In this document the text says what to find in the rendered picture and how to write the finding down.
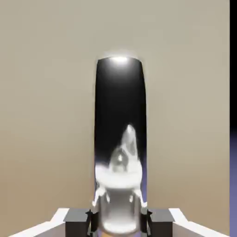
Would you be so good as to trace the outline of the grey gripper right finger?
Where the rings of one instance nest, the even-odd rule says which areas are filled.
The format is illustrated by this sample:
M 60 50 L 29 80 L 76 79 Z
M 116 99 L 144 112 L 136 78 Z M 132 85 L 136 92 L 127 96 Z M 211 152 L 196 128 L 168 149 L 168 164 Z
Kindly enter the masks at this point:
M 141 237 L 229 237 L 187 220 L 179 208 L 141 211 Z

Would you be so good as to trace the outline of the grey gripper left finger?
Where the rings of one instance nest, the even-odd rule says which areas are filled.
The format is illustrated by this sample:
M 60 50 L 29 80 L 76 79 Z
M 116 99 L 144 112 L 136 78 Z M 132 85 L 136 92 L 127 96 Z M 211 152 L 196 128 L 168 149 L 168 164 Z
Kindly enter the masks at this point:
M 90 210 L 59 208 L 51 220 L 8 237 L 98 237 L 90 229 Z

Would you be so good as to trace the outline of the beige cabinet door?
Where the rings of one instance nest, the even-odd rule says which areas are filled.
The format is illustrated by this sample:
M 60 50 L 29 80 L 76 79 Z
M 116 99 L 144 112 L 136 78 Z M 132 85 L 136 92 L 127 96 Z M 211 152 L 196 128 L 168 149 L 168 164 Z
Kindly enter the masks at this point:
M 230 0 L 0 0 L 0 237 L 93 198 L 96 60 L 143 62 L 148 204 L 229 234 Z

